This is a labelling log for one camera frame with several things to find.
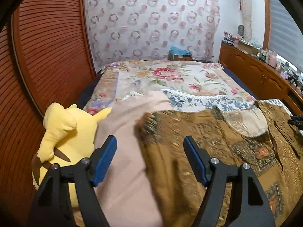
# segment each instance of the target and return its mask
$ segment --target cardboard box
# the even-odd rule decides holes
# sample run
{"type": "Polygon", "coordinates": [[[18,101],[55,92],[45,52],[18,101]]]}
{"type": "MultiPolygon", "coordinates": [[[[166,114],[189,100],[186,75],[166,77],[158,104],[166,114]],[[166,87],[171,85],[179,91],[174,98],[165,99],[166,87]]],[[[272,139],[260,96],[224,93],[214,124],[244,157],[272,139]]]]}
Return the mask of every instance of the cardboard box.
{"type": "Polygon", "coordinates": [[[239,41],[237,44],[235,43],[234,45],[237,49],[241,50],[242,52],[244,52],[245,54],[254,54],[257,55],[259,50],[257,50],[256,48],[254,48],[253,46],[250,46],[246,43],[243,43],[241,41],[239,41]]]}
{"type": "Polygon", "coordinates": [[[192,60],[191,55],[172,55],[169,53],[168,60],[192,60]]]}

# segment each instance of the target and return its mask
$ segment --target blue gripper pad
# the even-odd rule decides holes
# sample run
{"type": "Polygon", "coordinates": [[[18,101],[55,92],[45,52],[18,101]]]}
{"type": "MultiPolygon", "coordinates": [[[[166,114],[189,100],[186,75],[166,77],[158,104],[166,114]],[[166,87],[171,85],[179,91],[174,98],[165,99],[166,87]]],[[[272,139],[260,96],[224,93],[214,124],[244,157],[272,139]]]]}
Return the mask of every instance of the blue gripper pad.
{"type": "Polygon", "coordinates": [[[184,138],[183,148],[196,180],[204,187],[207,187],[211,177],[209,169],[210,156],[206,150],[198,147],[191,136],[184,138]]]}
{"type": "Polygon", "coordinates": [[[103,182],[107,170],[109,168],[110,163],[116,153],[117,150],[117,139],[110,135],[105,143],[102,145],[104,149],[99,161],[97,162],[95,171],[94,171],[94,179],[92,180],[93,186],[97,187],[97,185],[103,182]]]}

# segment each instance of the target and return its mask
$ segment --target patterned curtain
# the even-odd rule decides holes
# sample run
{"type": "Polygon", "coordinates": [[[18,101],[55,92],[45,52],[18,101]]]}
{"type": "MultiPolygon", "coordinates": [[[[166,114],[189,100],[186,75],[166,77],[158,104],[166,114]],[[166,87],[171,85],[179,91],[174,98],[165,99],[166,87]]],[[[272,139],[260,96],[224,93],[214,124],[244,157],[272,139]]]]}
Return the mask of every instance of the patterned curtain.
{"type": "Polygon", "coordinates": [[[171,45],[211,60],[218,0],[85,0],[96,70],[118,60],[167,59],[171,45]]]}

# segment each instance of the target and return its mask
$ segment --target metal screw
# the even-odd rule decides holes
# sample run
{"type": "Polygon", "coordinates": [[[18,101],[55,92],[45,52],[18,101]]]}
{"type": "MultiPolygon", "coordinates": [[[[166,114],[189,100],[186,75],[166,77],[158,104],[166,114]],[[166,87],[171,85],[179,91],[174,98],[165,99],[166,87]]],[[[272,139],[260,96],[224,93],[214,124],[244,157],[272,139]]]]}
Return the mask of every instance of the metal screw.
{"type": "Polygon", "coordinates": [[[81,163],[83,163],[83,164],[88,164],[88,162],[89,162],[89,158],[83,158],[81,160],[81,163]]]}
{"type": "Polygon", "coordinates": [[[211,161],[213,164],[217,164],[217,163],[220,162],[220,160],[217,159],[217,158],[212,158],[210,161],[211,161]]]}
{"type": "Polygon", "coordinates": [[[58,167],[59,167],[59,164],[57,164],[57,163],[51,165],[51,169],[52,169],[52,170],[55,170],[55,169],[57,169],[58,167]]]}
{"type": "Polygon", "coordinates": [[[243,166],[243,168],[246,169],[246,170],[250,168],[250,166],[249,166],[248,163],[244,163],[242,166],[243,166]]]}

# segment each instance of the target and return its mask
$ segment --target plush toy ear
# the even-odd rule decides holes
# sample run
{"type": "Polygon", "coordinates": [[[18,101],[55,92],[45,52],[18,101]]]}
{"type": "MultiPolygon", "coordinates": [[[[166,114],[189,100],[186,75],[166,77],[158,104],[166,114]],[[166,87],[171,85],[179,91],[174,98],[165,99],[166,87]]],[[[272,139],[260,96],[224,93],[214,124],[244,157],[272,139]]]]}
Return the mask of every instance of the plush toy ear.
{"type": "Polygon", "coordinates": [[[59,103],[52,103],[45,112],[43,126],[46,131],[37,152],[41,163],[54,156],[54,147],[69,131],[76,129],[77,121],[59,103]]]}
{"type": "Polygon", "coordinates": [[[111,107],[107,107],[102,109],[100,112],[96,113],[93,118],[96,120],[96,122],[99,122],[107,117],[107,115],[112,111],[111,107]]]}
{"type": "Polygon", "coordinates": [[[69,108],[77,108],[76,104],[72,104],[69,108]]]}

